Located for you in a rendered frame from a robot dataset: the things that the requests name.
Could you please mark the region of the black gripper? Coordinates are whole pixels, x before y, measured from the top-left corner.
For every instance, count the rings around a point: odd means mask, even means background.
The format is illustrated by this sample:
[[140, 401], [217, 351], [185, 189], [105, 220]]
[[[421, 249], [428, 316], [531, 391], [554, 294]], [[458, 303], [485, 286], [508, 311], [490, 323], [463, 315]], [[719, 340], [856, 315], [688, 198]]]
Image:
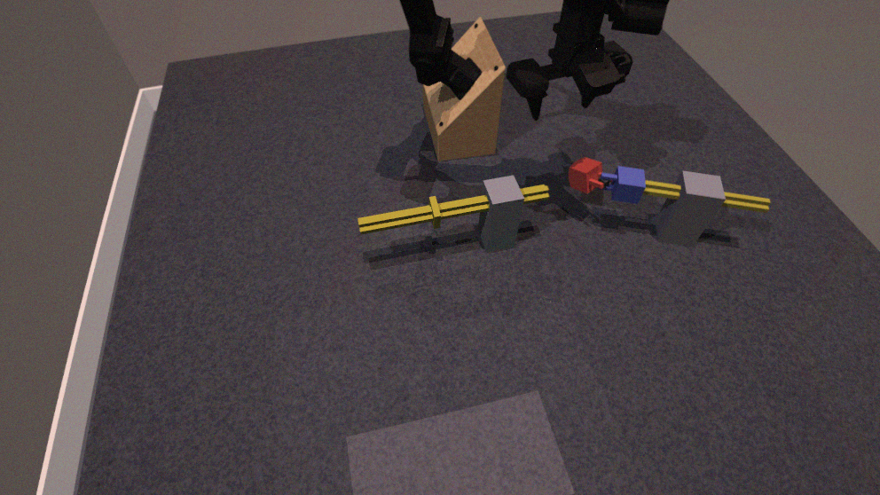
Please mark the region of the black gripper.
[[[553, 31], [557, 34], [554, 49], [548, 49], [548, 55], [553, 64], [541, 67], [534, 58], [512, 62], [507, 67], [506, 78], [522, 98], [526, 98], [532, 119], [538, 120], [542, 98], [548, 94], [549, 81], [565, 77], [562, 68], [570, 50], [576, 45], [583, 45], [583, 49], [593, 46], [599, 39], [605, 39], [601, 30], [590, 34], [578, 34], [564, 28], [561, 23], [555, 23]], [[627, 54], [633, 64], [632, 56], [615, 41], [604, 43], [605, 53], [613, 53], [613, 56]]]

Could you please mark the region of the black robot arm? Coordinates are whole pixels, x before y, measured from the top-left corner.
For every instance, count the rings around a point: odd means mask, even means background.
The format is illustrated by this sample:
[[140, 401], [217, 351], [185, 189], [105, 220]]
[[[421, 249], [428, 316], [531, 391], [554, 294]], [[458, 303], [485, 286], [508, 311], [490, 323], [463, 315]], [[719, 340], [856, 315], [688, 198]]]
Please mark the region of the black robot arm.
[[[670, 0], [563, 0], [561, 25], [578, 34], [598, 31], [609, 15], [617, 31], [658, 35], [663, 27]], [[410, 29], [409, 60], [415, 67], [418, 83], [426, 86], [443, 83], [462, 100], [482, 70], [471, 59], [452, 51], [451, 18], [436, 15], [433, 0], [400, 0]], [[605, 40], [592, 47], [576, 45], [564, 61], [562, 73], [572, 76], [580, 95], [586, 100], [609, 94], [614, 86], [625, 83], [631, 60], [627, 54], [605, 53]]]

